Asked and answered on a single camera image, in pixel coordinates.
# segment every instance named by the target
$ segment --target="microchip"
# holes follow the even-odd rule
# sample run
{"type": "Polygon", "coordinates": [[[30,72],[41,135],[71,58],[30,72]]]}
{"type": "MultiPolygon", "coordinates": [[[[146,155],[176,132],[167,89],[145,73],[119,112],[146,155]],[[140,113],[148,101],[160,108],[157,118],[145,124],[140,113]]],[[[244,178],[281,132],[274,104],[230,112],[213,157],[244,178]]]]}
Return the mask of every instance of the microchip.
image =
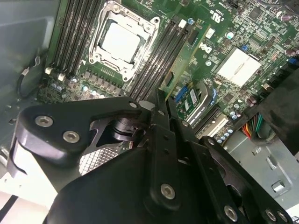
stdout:
{"type": "Polygon", "coordinates": [[[166,84],[166,86],[169,86],[169,85],[170,85],[170,83],[172,82],[173,78],[174,78],[174,74],[173,74],[173,72],[170,72],[170,73],[166,76],[166,78],[165,78],[165,84],[166,84]]]}
{"type": "Polygon", "coordinates": [[[224,42],[223,42],[223,45],[224,46],[228,46],[228,45],[230,45],[231,44],[231,42],[230,42],[230,40],[228,40],[228,39],[226,39],[224,42]]]}
{"type": "Polygon", "coordinates": [[[84,74],[84,78],[89,78],[89,77],[90,77],[90,72],[86,71],[85,74],[84,74]]]}
{"type": "Polygon", "coordinates": [[[255,7],[251,13],[248,15],[253,21],[257,20],[257,18],[262,14],[262,10],[258,7],[255,7]]]}
{"type": "Polygon", "coordinates": [[[193,45],[195,40],[196,40],[196,37],[198,36],[199,32],[197,30],[193,30],[193,32],[191,33],[189,39],[188,39],[188,43],[190,45],[193,45]]]}
{"type": "Polygon", "coordinates": [[[230,93],[226,94],[226,96],[224,97],[224,100],[226,102],[230,102],[232,99],[234,98],[234,96],[230,93]]]}
{"type": "Polygon", "coordinates": [[[97,77],[95,75],[92,75],[91,78],[90,78],[90,81],[95,82],[96,79],[97,79],[97,77]]]}
{"type": "Polygon", "coordinates": [[[292,43],[291,39],[286,39],[286,41],[284,42],[285,45],[290,45],[292,43]]]}

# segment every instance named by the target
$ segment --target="white label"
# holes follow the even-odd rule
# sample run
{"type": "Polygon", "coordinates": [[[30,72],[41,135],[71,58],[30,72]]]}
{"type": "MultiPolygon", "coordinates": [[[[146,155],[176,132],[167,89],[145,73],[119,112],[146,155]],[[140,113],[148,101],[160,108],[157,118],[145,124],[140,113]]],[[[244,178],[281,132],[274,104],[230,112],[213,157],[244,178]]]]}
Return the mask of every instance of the white label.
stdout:
{"type": "Polygon", "coordinates": [[[196,98],[196,95],[195,95],[195,91],[194,91],[194,90],[191,90],[191,92],[190,92],[190,96],[191,96],[192,103],[193,103],[193,104],[196,104],[196,102],[197,102],[197,98],[196,98]]]}
{"type": "Polygon", "coordinates": [[[185,108],[186,108],[186,111],[188,111],[188,109],[189,109],[189,105],[188,105],[187,100],[186,100],[186,102],[185,102],[185,108]]]}
{"type": "Polygon", "coordinates": [[[206,38],[210,39],[214,33],[215,33],[215,30],[210,28],[209,31],[206,33],[206,38]]]}
{"type": "Polygon", "coordinates": [[[178,24],[178,27],[184,28],[186,24],[187,24],[187,21],[181,20],[181,22],[179,22],[179,24],[178,24]]]}
{"type": "Polygon", "coordinates": [[[213,50],[211,47],[208,47],[208,46],[207,46],[206,44],[204,44],[204,43],[201,43],[201,44],[199,45],[199,48],[202,49],[202,50],[204,50],[207,54],[210,54],[211,51],[213,50]]]}

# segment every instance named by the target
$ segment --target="metal panel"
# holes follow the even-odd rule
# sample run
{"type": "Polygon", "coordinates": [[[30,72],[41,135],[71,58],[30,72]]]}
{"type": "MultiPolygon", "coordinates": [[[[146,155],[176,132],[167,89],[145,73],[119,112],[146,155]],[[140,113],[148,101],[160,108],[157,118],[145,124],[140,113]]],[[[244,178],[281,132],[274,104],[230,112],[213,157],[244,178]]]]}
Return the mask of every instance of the metal panel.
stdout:
{"type": "MultiPolygon", "coordinates": [[[[0,1],[0,147],[9,148],[14,120],[19,111],[32,105],[34,97],[20,100],[16,81],[38,51],[50,43],[60,0],[0,1]]],[[[32,69],[22,85],[24,92],[35,87],[43,65],[32,69]]]]}
{"type": "Polygon", "coordinates": [[[237,132],[225,149],[285,210],[299,203],[299,164],[280,140],[257,147],[237,132]]]}

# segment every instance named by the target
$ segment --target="logo on motherboard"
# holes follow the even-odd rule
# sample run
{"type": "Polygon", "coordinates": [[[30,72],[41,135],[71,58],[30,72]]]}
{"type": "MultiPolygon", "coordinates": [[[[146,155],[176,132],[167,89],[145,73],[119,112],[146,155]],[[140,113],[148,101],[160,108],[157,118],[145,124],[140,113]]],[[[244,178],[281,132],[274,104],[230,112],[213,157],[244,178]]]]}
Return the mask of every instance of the logo on motherboard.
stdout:
{"type": "Polygon", "coordinates": [[[204,50],[207,54],[210,54],[211,51],[213,50],[211,47],[207,46],[207,45],[204,44],[204,43],[201,43],[201,44],[199,45],[199,48],[202,49],[202,50],[204,50]]]}

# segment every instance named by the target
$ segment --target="capacitor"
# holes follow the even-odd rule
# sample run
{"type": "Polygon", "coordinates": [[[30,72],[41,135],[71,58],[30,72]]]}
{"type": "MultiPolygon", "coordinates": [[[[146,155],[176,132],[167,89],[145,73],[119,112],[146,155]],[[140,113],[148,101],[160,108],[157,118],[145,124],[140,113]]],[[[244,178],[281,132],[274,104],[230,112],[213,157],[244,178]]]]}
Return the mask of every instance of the capacitor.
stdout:
{"type": "Polygon", "coordinates": [[[93,90],[93,91],[92,91],[92,95],[93,95],[93,96],[96,96],[97,93],[98,93],[98,92],[97,92],[96,90],[93,90]]]}
{"type": "Polygon", "coordinates": [[[234,115],[234,116],[232,116],[232,119],[233,119],[233,120],[237,120],[237,119],[238,119],[238,116],[237,116],[237,115],[234,115]]]}
{"type": "Polygon", "coordinates": [[[232,134],[232,133],[234,132],[234,130],[231,129],[230,127],[228,127],[226,130],[227,130],[227,132],[230,133],[230,134],[232,134]]]}
{"type": "Polygon", "coordinates": [[[232,111],[231,113],[229,113],[229,115],[230,115],[231,117],[233,117],[233,116],[235,116],[235,112],[232,111]]]}
{"type": "Polygon", "coordinates": [[[240,108],[240,105],[235,104],[235,105],[234,105],[234,108],[235,108],[235,109],[239,109],[239,108],[240,108]]]}
{"type": "Polygon", "coordinates": [[[253,106],[254,106],[254,104],[251,102],[250,99],[247,99],[247,100],[246,100],[246,103],[247,103],[247,105],[250,106],[250,107],[253,107],[253,106]]]}
{"type": "Polygon", "coordinates": [[[194,19],[193,18],[189,18],[188,19],[188,24],[193,25],[194,24],[194,19]]]}
{"type": "Polygon", "coordinates": [[[89,89],[89,88],[88,88],[88,85],[83,86],[83,91],[84,91],[84,92],[88,91],[88,89],[89,89]]]}
{"type": "Polygon", "coordinates": [[[296,51],[293,49],[287,49],[285,50],[285,54],[289,57],[295,57],[296,56],[296,51]]]}
{"type": "Polygon", "coordinates": [[[216,141],[217,141],[217,143],[219,143],[219,144],[221,144],[221,143],[222,143],[222,140],[221,140],[221,139],[219,139],[219,138],[217,138],[217,139],[216,139],[216,141]]]}
{"type": "Polygon", "coordinates": [[[229,40],[233,39],[234,36],[235,36],[235,35],[234,35],[233,32],[227,32],[227,33],[225,34],[225,37],[228,38],[229,40]]]}
{"type": "Polygon", "coordinates": [[[74,78],[71,79],[71,81],[74,82],[74,83],[76,83],[78,80],[77,80],[76,77],[74,77],[74,78]]]}
{"type": "Polygon", "coordinates": [[[56,83],[52,83],[51,86],[56,89],[57,84],[56,83]]]}
{"type": "Polygon", "coordinates": [[[242,116],[241,112],[239,110],[235,111],[236,116],[239,118],[242,116]]]}
{"type": "Polygon", "coordinates": [[[253,103],[253,104],[256,104],[257,103],[257,100],[254,96],[250,96],[249,97],[250,101],[253,103]]]}
{"type": "Polygon", "coordinates": [[[280,17],[280,20],[282,22],[289,22],[289,21],[292,21],[294,19],[294,16],[292,15],[287,15],[287,14],[284,14],[280,17]]]}

